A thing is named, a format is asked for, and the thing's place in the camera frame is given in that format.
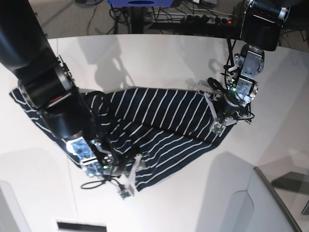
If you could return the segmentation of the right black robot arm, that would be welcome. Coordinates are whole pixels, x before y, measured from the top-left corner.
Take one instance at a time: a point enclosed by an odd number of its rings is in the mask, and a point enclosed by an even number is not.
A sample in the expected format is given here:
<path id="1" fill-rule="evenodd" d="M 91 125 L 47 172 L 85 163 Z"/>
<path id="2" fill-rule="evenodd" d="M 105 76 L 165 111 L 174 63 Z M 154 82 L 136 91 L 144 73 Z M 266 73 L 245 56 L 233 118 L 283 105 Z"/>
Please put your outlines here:
<path id="1" fill-rule="evenodd" d="M 126 174 L 127 181 L 118 184 L 118 194 L 133 196 L 135 173 L 141 167 L 139 148 L 117 154 L 111 138 L 118 121 L 111 102 L 100 91 L 81 95 L 26 0 L 0 3 L 0 61 L 18 79 L 23 103 L 39 115 L 55 138 L 66 143 L 86 175 L 98 178 L 82 188 L 92 189 Z M 133 165 L 127 173 L 130 162 Z"/>

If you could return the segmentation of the grey robot base cover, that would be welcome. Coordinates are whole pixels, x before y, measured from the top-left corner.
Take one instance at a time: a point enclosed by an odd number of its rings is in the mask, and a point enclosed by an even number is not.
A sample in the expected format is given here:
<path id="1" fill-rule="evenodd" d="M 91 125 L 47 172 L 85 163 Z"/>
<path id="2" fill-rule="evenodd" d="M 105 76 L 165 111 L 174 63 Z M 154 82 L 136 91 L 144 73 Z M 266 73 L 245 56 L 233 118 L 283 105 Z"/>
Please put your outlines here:
<path id="1" fill-rule="evenodd" d="M 299 232 L 262 171 L 224 152 L 211 163 L 197 232 Z"/>
<path id="2" fill-rule="evenodd" d="M 0 182 L 0 231 L 30 232 L 31 229 L 22 213 L 12 186 Z"/>

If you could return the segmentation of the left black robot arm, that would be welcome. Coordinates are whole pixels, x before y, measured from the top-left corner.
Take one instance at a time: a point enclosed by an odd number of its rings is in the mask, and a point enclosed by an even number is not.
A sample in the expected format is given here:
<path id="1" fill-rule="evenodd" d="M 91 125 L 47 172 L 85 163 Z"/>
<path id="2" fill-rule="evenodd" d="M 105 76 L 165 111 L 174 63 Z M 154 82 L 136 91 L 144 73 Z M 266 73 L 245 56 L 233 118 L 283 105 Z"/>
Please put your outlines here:
<path id="1" fill-rule="evenodd" d="M 225 129 L 239 121 L 251 123 L 255 115 L 251 102 L 258 93 L 256 76 L 265 65 L 265 52 L 275 51 L 280 31 L 291 7 L 282 0 L 246 0 L 241 13 L 240 39 L 246 44 L 240 53 L 233 54 L 227 40 L 229 57 L 224 66 L 224 83 L 207 79 L 210 91 L 203 94 L 213 118 L 210 132 L 222 136 Z"/>

